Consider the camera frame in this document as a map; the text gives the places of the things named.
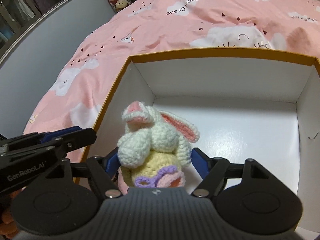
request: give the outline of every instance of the metal screw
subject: metal screw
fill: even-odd
[[[117,198],[121,196],[121,192],[117,189],[109,189],[105,192],[105,195],[108,198]]]
[[[193,195],[196,197],[207,197],[209,196],[209,191],[203,188],[199,188],[193,192]]]

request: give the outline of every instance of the blue gripper pad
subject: blue gripper pad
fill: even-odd
[[[75,131],[79,131],[79,130],[82,130],[81,127],[72,126],[72,127],[69,127],[69,128],[62,129],[62,130],[49,132],[46,135],[44,135],[44,137],[40,140],[40,142],[41,143],[49,142],[55,137],[63,136],[65,134],[68,134],[68,133],[71,133],[71,132],[75,132]]]
[[[120,168],[121,164],[118,159],[118,148],[109,153],[110,157],[104,163],[105,171],[112,178],[117,170]]]
[[[196,168],[197,172],[204,179],[210,172],[208,162],[198,152],[198,148],[193,148],[191,151],[191,162]]]

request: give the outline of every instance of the plush toy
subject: plush toy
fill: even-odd
[[[130,3],[127,0],[118,0],[116,3],[116,10],[121,11],[126,8]]]
[[[191,163],[190,143],[199,139],[197,128],[138,101],[125,109],[122,120],[126,125],[118,141],[119,189],[125,194],[126,187],[183,187],[181,169]]]

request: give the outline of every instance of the pink bedding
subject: pink bedding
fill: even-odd
[[[318,19],[315,0],[137,0],[82,42],[24,132],[93,127],[130,55],[256,47],[320,57]],[[68,154],[72,162],[81,156],[82,150]]]

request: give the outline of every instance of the yellow crocheted body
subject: yellow crocheted body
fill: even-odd
[[[150,154],[145,159],[143,165],[135,169],[128,169],[121,166],[121,172],[124,182],[129,187],[134,187],[134,181],[137,177],[144,176],[151,178],[157,175],[159,169],[169,165],[175,165],[178,170],[181,171],[181,165],[174,154],[150,151]]]

